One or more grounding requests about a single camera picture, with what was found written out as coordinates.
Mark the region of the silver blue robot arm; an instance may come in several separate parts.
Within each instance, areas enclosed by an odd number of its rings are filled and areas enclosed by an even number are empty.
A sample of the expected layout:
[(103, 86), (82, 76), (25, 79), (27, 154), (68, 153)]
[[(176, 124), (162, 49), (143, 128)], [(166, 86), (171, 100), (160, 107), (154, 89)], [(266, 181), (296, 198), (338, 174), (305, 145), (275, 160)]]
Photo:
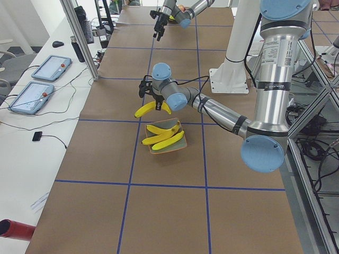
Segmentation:
[(175, 0), (164, 1), (163, 6), (158, 10), (150, 11), (150, 16), (153, 19), (156, 19), (153, 37), (156, 38), (157, 41), (160, 41), (161, 37), (164, 35), (165, 26), (167, 25), (170, 16), (185, 29), (190, 25), (193, 18), (203, 12), (206, 8), (210, 7), (213, 3), (213, 0), (200, 0), (185, 11), (181, 11)]
[(154, 65), (152, 90), (173, 111), (191, 105), (227, 131), (244, 139), (241, 157), (252, 170), (270, 173), (284, 161), (288, 127), (285, 112), (289, 101), (297, 43), (309, 36), (311, 1), (260, 1), (258, 10), (264, 40), (254, 119), (240, 115), (193, 88), (183, 88), (172, 78), (169, 65)]

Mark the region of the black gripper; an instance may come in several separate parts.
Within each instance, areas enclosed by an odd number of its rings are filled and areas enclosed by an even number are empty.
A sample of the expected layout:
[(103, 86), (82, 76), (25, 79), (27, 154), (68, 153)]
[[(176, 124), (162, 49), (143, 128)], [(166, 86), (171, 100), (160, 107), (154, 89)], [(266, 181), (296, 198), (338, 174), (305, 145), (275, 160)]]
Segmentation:
[(158, 95), (153, 92), (152, 97), (155, 99), (156, 102), (156, 107), (155, 110), (161, 110), (162, 109), (162, 104), (164, 101), (164, 97), (162, 95)]
[(164, 13), (157, 13), (157, 21), (154, 27), (154, 33), (158, 34), (157, 41), (161, 40), (161, 34), (165, 32), (165, 26), (167, 25), (167, 14)]

